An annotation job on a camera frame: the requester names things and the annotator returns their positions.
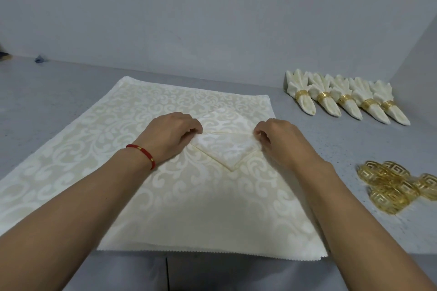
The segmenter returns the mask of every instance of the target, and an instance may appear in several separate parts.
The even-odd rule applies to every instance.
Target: person's left hand
[[[161,163],[179,153],[197,133],[202,124],[189,114],[174,112],[154,118],[133,144],[138,145]]]

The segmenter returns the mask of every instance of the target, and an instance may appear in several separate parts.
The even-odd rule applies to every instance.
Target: damask fabric
[[[268,96],[129,77],[0,181],[0,234],[175,111],[198,118],[204,134],[148,177],[98,249],[327,255],[296,181],[286,176],[291,190],[252,135],[274,117]]]

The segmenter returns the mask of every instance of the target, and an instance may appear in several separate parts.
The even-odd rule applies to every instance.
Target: blue object
[[[41,55],[38,55],[38,57],[35,58],[35,62],[36,62],[36,63],[41,63],[41,62],[44,62],[44,61],[45,61],[45,60],[44,60],[43,57],[41,57]]]

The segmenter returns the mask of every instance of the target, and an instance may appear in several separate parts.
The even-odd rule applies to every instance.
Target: gray table
[[[437,205],[420,199],[400,217],[379,212],[370,202],[355,165],[365,160],[393,160],[413,174],[437,174],[436,130],[406,111],[411,127],[383,125],[365,114],[362,121],[346,112],[333,118],[317,107],[315,116],[303,113],[280,88],[246,85],[93,67],[63,62],[35,64],[28,58],[0,63],[0,178],[38,149],[123,76],[164,84],[269,95],[276,117],[295,123],[317,152],[333,163],[355,196],[409,253],[437,253],[437,224],[424,227],[423,219],[437,216]],[[437,281],[437,260],[414,256]],[[253,256],[205,253],[93,253],[67,290],[232,289],[327,290],[345,289],[330,259],[293,262]]]

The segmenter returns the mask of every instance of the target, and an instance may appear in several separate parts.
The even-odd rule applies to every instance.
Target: forearm
[[[62,289],[141,186],[150,166],[138,150],[120,150],[0,237],[0,289]]]
[[[435,290],[435,286],[330,163],[297,171],[332,256],[352,290]]]

